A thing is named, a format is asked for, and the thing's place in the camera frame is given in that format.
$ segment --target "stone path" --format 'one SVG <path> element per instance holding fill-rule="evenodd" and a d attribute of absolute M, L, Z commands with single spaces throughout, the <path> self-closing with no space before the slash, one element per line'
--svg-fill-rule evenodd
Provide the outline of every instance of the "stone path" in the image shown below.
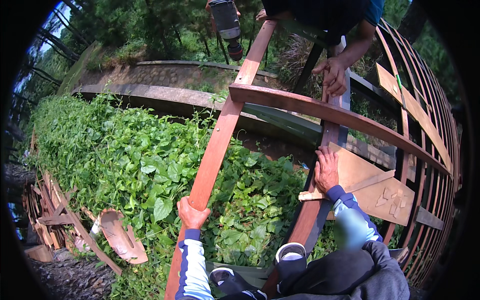
<path fill-rule="evenodd" d="M 203 92 L 218 93 L 228 89 L 235 80 L 237 71 L 194 65 L 135 65 L 116 67 L 112 70 L 85 71 L 76 87 L 90 84 L 147 84 L 187 88 Z M 253 85 L 287 90 L 277 79 L 256 75 Z"/>

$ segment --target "human hand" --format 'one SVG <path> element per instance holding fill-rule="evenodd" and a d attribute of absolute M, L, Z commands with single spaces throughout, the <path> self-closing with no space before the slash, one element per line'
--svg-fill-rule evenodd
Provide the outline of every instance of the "human hand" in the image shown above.
<path fill-rule="evenodd" d="M 332 97 L 340 96 L 347 90 L 347 81 L 345 80 L 345 66 L 338 57 L 330 57 L 322 61 L 315 69 L 313 74 L 327 70 L 328 74 L 324 77 L 323 91 Z"/>
<path fill-rule="evenodd" d="M 207 220 L 210 209 L 206 208 L 204 211 L 198 211 L 190 206 L 188 199 L 189 196 L 185 196 L 177 202 L 180 220 L 185 229 L 200 229 Z"/>
<path fill-rule="evenodd" d="M 261 10 L 258 15 L 255 17 L 255 20 L 263 22 L 267 19 L 267 13 L 265 10 Z"/>
<path fill-rule="evenodd" d="M 338 154 L 330 147 L 321 146 L 315 151 L 318 161 L 315 163 L 315 184 L 323 192 L 338 185 Z"/>

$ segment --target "cordless drill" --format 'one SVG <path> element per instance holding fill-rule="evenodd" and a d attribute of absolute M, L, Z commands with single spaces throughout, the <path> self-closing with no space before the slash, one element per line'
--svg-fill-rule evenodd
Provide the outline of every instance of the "cordless drill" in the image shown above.
<path fill-rule="evenodd" d="M 208 5 L 210 5 L 217 31 L 228 43 L 228 55 L 234 61 L 241 60 L 243 49 L 238 42 L 240 38 L 240 22 L 235 4 L 232 0 L 214 0 L 208 3 Z"/>

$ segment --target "person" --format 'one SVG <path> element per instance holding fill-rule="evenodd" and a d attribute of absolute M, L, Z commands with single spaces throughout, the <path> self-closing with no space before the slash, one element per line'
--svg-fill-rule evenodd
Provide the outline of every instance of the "person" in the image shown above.
<path fill-rule="evenodd" d="M 345 193 L 338 184 L 338 155 L 329 147 L 315 151 L 315 184 L 334 202 L 335 235 L 340 250 L 307 265 L 303 245 L 287 243 L 276 253 L 279 275 L 277 291 L 283 300 L 349 300 L 409 299 L 407 281 L 396 260 L 390 257 L 382 237 L 368 215 L 359 207 L 352 193 Z M 200 228 L 210 214 L 207 208 L 197 211 L 189 197 L 178 203 L 185 240 L 179 243 L 182 252 L 180 287 L 176 300 L 213 300 L 205 271 L 205 258 Z M 222 300 L 266 300 L 267 295 L 247 283 L 228 267 L 213 270 L 210 280 L 226 296 Z"/>
<path fill-rule="evenodd" d="M 347 90 L 345 70 L 370 47 L 382 16 L 384 0 L 262 0 L 264 9 L 256 19 L 296 19 L 303 25 L 327 30 L 325 42 L 332 57 L 322 61 L 312 73 L 328 71 L 323 86 L 326 93 L 340 96 Z M 355 38 L 342 51 L 340 39 L 354 26 Z"/>

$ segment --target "wooden frame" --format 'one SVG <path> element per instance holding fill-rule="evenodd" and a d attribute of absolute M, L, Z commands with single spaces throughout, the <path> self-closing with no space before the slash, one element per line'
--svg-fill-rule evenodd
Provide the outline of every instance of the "wooden frame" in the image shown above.
<path fill-rule="evenodd" d="M 397 132 L 346 109 L 339 108 L 329 103 L 314 98 L 297 95 L 289 92 L 278 91 L 261 86 L 244 84 L 231 84 L 230 95 L 234 102 L 247 102 L 260 104 L 279 109 L 286 109 L 298 113 L 321 118 L 329 122 L 364 132 L 377 137 L 387 143 L 395 145 L 434 166 L 442 173 L 449 174 L 448 170 L 428 152 L 417 144 Z"/>

